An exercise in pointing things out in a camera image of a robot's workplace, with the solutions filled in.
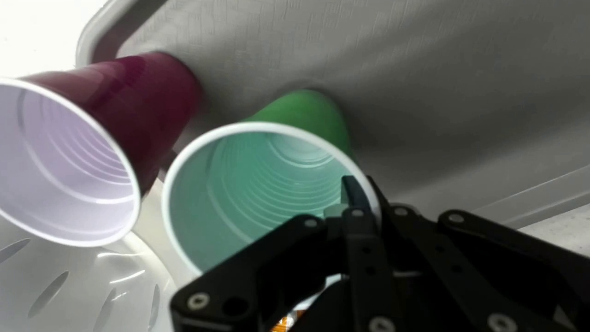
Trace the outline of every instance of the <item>bolt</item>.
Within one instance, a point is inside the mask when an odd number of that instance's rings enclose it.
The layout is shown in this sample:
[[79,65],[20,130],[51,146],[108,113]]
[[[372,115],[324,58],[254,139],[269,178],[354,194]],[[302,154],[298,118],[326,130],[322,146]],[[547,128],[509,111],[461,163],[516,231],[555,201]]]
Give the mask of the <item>bolt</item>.
[[407,209],[394,209],[392,214],[394,214],[394,216],[407,216],[409,213],[407,213]]
[[315,229],[319,224],[317,224],[317,220],[306,220],[304,225],[306,225],[308,229]]
[[368,323],[370,332],[394,332],[394,325],[387,318],[374,318]]
[[461,214],[450,214],[448,222],[451,224],[464,224],[464,218]]
[[208,307],[208,296],[206,294],[195,294],[191,297],[188,297],[186,307],[193,312],[202,310]]
[[516,321],[505,314],[490,314],[486,325],[492,332],[518,332]]

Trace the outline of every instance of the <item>cup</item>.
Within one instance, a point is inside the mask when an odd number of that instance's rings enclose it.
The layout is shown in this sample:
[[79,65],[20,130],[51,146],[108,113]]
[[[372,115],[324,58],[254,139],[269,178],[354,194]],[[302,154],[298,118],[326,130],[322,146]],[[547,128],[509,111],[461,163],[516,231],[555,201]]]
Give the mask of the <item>cup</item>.
[[179,154],[162,192],[167,235],[188,266],[208,272],[297,214],[322,218],[341,203],[343,176],[356,178],[379,222],[376,194],[350,152],[330,98],[282,96]]
[[160,52],[0,80],[0,216],[64,246],[120,240],[197,100]]

